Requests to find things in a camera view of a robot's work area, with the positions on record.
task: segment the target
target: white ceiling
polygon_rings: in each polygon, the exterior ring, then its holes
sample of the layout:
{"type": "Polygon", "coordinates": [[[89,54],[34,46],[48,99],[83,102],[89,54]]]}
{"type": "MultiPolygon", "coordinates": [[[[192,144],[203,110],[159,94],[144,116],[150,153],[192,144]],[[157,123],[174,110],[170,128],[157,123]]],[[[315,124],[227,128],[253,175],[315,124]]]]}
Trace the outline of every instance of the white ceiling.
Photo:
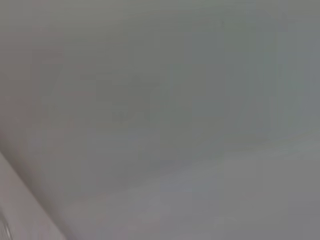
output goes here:
{"type": "Polygon", "coordinates": [[[315,128],[318,9],[1,2],[0,150],[53,214],[315,128]]]}

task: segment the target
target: blurry white edge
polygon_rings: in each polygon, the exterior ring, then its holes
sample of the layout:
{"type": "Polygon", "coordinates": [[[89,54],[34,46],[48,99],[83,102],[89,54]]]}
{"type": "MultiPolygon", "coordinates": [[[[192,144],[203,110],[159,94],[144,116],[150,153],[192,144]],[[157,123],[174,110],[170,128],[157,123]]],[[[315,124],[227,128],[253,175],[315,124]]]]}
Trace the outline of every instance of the blurry white edge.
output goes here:
{"type": "Polygon", "coordinates": [[[0,153],[0,209],[12,240],[65,240],[0,153]]]}

